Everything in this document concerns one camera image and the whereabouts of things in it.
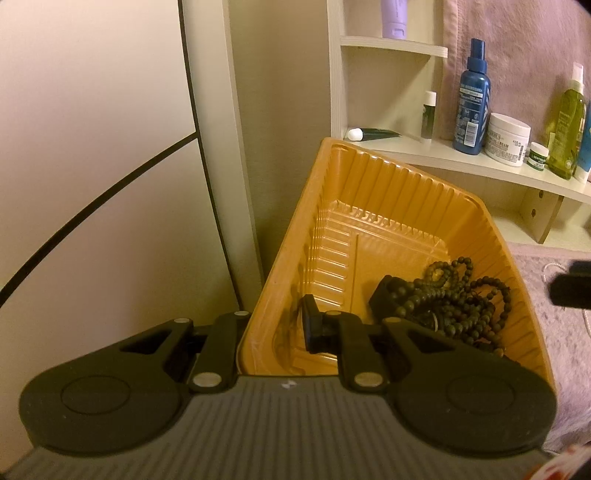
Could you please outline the dark green lying tube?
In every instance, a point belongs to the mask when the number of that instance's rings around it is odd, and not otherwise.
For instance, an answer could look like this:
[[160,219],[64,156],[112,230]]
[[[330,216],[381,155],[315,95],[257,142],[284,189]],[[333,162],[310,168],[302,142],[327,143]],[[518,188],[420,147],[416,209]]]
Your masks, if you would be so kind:
[[346,139],[351,142],[373,141],[389,138],[398,138],[400,134],[389,129],[380,128],[351,128],[346,132]]

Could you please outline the orange plastic tray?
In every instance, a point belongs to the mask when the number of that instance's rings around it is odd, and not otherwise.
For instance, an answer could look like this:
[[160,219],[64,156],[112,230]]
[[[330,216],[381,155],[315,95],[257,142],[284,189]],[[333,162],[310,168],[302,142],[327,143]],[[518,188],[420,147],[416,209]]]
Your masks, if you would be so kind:
[[386,275],[420,277],[437,261],[468,257],[476,276],[511,290],[501,331],[508,358],[553,379],[525,284],[493,219],[474,195],[351,143],[322,141],[238,350],[242,373],[332,375],[335,357],[304,344],[301,298],[373,319],[369,301]]

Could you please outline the pink towel backdrop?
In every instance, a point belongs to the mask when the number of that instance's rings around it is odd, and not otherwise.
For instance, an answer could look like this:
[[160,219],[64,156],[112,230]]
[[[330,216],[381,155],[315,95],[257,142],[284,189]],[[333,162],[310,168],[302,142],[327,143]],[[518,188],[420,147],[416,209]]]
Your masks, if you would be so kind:
[[560,96],[572,66],[584,66],[590,95],[588,1],[444,1],[443,45],[448,48],[439,92],[438,135],[454,138],[460,76],[471,40],[485,42],[490,109],[525,122],[542,144],[555,129]]

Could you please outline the white cream jar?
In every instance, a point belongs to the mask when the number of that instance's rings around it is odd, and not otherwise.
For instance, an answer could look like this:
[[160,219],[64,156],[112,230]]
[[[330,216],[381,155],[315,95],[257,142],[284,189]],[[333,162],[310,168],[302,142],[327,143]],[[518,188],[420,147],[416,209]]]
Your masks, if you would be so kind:
[[486,132],[485,153],[502,164],[521,167],[529,145],[531,127],[508,115],[491,113]]

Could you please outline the small green-labelled jar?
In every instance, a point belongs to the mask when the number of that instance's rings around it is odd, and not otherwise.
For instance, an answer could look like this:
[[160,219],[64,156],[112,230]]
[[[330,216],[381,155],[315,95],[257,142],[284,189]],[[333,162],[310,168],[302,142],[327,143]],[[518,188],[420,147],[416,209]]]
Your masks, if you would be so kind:
[[531,142],[526,158],[527,164],[537,171],[543,171],[549,157],[549,149],[537,142]]

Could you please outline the small white-capped stick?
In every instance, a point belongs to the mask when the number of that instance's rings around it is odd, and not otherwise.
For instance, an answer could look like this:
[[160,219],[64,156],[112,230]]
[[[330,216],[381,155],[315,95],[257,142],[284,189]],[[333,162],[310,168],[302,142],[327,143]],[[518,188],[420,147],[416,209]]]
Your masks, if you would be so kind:
[[435,126],[435,114],[437,107],[437,93],[427,90],[424,94],[421,139],[431,141]]

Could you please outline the green pump bottle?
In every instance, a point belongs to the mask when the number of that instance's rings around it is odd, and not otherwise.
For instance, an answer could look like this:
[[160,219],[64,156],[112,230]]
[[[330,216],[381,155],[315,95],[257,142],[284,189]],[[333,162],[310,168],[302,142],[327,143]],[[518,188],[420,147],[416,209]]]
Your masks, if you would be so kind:
[[568,88],[560,99],[547,160],[549,170],[565,180],[572,178],[575,169],[585,117],[584,66],[574,62]]

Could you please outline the blue spray bottle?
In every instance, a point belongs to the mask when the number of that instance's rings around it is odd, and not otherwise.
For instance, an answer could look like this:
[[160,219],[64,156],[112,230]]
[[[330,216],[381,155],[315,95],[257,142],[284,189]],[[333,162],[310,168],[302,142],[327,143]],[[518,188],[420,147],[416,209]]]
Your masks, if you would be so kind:
[[484,142],[491,99],[487,70],[485,41],[472,38],[467,69],[460,78],[453,140],[453,147],[468,155],[478,155]]

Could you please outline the lavender tube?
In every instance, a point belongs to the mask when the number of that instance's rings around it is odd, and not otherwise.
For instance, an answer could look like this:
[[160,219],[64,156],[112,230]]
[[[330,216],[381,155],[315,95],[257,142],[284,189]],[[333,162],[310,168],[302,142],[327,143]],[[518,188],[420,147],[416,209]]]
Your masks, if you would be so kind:
[[382,34],[384,38],[406,40],[408,23],[407,0],[382,0]]

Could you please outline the blue tube right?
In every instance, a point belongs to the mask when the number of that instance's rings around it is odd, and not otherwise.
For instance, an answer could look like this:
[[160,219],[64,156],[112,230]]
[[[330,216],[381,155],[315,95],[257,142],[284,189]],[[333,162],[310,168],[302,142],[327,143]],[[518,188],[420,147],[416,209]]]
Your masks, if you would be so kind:
[[591,168],[591,102],[588,102],[586,108],[586,117],[584,130],[579,149],[576,169],[573,176],[580,182],[587,182],[590,176]]

